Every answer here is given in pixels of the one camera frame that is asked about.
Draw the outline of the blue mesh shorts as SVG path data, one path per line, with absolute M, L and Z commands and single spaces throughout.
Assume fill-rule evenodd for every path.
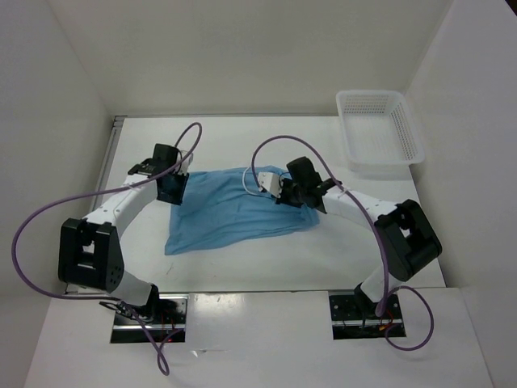
M 278 205 L 267 194 L 252 192 L 253 183 L 247 167 L 191 173 L 183 203 L 170 208 L 164 254 L 212 250 L 319 224 L 316 210 Z

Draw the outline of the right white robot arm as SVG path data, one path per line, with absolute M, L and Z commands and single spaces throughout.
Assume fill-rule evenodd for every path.
M 306 206 L 342 217 L 370 230 L 379 245 L 381 265 L 355 287 L 355 311 L 364 318 L 385 311 L 388 294 L 438 258 L 442 245 L 420 204 L 381 200 L 322 179 L 312 162 L 301 157 L 287 165 L 288 174 L 261 173 L 260 188 L 277 204 Z

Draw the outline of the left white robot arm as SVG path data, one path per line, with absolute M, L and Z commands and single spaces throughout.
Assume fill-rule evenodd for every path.
M 119 308 L 131 306 L 143 323 L 154 322 L 164 311 L 158 287 L 138 279 L 124 267 L 120 240 L 128 226 L 150 203 L 180 205 L 189 178 L 193 153 L 156 144 L 153 155 L 134 165 L 120 187 L 96 210 L 61 226 L 58 278 L 116 298 Z

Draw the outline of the white plastic basket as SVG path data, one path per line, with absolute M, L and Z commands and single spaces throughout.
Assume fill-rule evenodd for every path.
M 355 171 L 384 173 L 425 161 L 418 128 L 403 94 L 347 90 L 335 96 L 344 153 Z

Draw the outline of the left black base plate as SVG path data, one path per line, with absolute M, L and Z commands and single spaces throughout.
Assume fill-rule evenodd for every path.
M 186 339 L 187 296 L 161 297 L 158 312 L 143 317 L 150 336 L 157 344 L 184 343 Z M 115 312 L 111 329 L 111 344 L 142 344 L 149 339 L 138 321 L 120 304 L 107 303 L 107 309 Z

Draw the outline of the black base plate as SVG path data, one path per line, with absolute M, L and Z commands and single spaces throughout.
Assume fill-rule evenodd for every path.
M 329 293 L 333 340 L 374 339 L 389 335 L 406 337 L 401 307 L 397 295 L 389 297 L 387 309 L 379 318 L 375 312 L 363 312 L 356 304 L 351 290 Z
M 158 312 L 143 317 L 150 336 L 157 344 L 184 343 L 186 339 L 187 296 L 161 297 Z M 111 344 L 142 344 L 149 339 L 138 321 L 120 304 L 107 303 L 107 309 L 115 312 L 111 329 Z

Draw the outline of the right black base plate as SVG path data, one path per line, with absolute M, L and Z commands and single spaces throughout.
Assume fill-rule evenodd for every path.
M 363 312 L 356 304 L 351 290 L 329 293 L 333 340 L 374 339 L 389 335 L 406 337 L 401 307 L 397 295 L 389 297 L 387 309 L 379 318 L 375 312 Z

